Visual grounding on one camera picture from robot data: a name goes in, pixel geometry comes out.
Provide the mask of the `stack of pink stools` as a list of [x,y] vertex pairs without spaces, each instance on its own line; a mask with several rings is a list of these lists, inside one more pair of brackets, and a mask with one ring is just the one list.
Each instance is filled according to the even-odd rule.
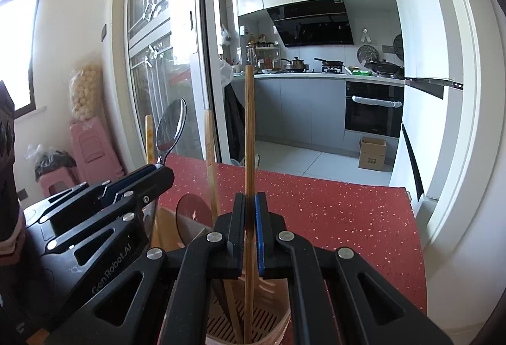
[[70,141],[82,182],[114,182],[124,176],[123,167],[98,117],[70,126]]

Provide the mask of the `yellow patterned chopstick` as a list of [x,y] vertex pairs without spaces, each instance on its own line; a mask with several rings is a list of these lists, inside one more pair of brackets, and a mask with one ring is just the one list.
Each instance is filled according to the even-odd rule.
[[[146,149],[146,162],[155,164],[157,157],[157,149],[155,146],[155,128],[153,125],[153,117],[148,114],[145,117],[145,149]],[[157,247],[159,245],[158,237],[156,236],[156,215],[158,209],[158,199],[155,198],[145,209],[147,231],[149,233],[150,247]]]

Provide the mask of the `plain wooden chopstick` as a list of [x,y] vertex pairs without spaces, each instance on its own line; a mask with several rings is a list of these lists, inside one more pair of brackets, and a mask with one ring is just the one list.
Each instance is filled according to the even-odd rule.
[[[213,111],[206,109],[204,111],[205,122],[205,140],[206,140],[206,165],[207,165],[207,185],[210,193],[210,208],[212,212],[213,224],[220,215],[219,194],[216,181],[216,162],[214,150],[214,129],[213,129]],[[235,298],[231,282],[223,281],[223,290],[226,298],[226,309],[233,328],[234,337],[237,344],[243,343],[243,333],[236,309]]]
[[255,283],[255,91],[254,67],[245,67],[244,342],[252,343]]

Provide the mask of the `bag of yellow balls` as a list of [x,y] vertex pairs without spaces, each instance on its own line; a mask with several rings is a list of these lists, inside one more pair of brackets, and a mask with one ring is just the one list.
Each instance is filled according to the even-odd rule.
[[98,61],[80,64],[70,74],[70,114],[73,121],[95,117],[102,102],[102,66]]

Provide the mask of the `built-in black oven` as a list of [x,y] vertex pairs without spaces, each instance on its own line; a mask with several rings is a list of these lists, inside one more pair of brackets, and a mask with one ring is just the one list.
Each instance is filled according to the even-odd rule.
[[398,138],[403,101],[402,86],[347,81],[345,129]]

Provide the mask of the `black range hood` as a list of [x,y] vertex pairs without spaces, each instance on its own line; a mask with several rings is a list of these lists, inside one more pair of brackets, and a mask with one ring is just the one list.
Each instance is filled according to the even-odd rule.
[[287,48],[354,44],[344,0],[308,0],[267,12]]

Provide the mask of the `cooking pot on stove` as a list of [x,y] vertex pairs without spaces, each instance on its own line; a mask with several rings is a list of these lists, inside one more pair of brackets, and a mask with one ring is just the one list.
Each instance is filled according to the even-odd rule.
[[305,73],[310,68],[309,64],[306,64],[298,57],[294,57],[292,60],[287,58],[282,58],[281,60],[286,63],[285,70],[290,73]]

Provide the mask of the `grey lower kitchen cabinets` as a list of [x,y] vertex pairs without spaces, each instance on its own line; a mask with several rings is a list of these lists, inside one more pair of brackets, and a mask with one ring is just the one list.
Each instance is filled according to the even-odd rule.
[[346,82],[318,76],[255,77],[256,138],[317,151],[343,147]]

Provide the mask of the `sliding glass door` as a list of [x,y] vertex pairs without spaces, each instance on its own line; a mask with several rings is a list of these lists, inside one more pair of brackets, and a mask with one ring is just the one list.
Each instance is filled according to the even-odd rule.
[[107,97],[127,169],[145,164],[145,118],[159,123],[182,97],[187,126],[179,155],[206,156],[207,126],[220,163],[231,161],[219,70],[213,0],[110,0]]

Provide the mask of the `pink stool with bag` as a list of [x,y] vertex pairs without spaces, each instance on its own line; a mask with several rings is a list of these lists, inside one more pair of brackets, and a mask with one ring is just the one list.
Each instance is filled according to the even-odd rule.
[[74,174],[68,168],[56,169],[40,176],[39,184],[45,197],[57,194],[78,184]]

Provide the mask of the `black frying pan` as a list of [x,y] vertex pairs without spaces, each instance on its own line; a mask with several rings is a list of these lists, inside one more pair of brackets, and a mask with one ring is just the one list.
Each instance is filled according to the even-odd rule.
[[328,61],[322,58],[315,58],[315,61],[321,63],[323,73],[343,73],[344,63],[341,61]]

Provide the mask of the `dark translucent spoon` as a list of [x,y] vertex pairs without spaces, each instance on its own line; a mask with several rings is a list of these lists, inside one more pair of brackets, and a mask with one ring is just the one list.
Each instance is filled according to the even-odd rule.
[[[195,194],[185,194],[177,202],[175,219],[179,238],[185,246],[188,246],[195,238],[207,234],[213,229],[211,209],[200,196]],[[230,322],[226,309],[227,303],[223,290],[223,281],[214,280],[212,286],[215,296]]]

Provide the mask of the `black wok on counter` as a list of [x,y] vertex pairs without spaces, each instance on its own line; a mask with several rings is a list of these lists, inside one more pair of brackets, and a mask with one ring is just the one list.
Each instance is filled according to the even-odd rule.
[[404,67],[386,61],[365,62],[365,67],[385,78],[403,79]]

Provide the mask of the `white refrigerator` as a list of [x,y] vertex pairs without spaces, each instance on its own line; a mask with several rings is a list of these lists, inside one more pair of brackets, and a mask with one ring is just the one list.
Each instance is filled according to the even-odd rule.
[[390,180],[413,204],[438,200],[460,130],[463,57],[453,0],[396,0],[405,91],[398,153]]

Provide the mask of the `cardboard box on floor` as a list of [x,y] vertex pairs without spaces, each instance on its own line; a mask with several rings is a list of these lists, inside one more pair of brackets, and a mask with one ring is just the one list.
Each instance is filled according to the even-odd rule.
[[387,143],[384,139],[363,137],[360,141],[359,167],[382,171],[387,152]]

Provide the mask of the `black plastic bag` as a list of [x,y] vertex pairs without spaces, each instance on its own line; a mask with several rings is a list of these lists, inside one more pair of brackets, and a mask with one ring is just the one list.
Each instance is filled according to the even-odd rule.
[[61,168],[76,167],[76,160],[67,151],[43,151],[39,152],[34,159],[34,177],[39,181],[41,176],[49,174]]

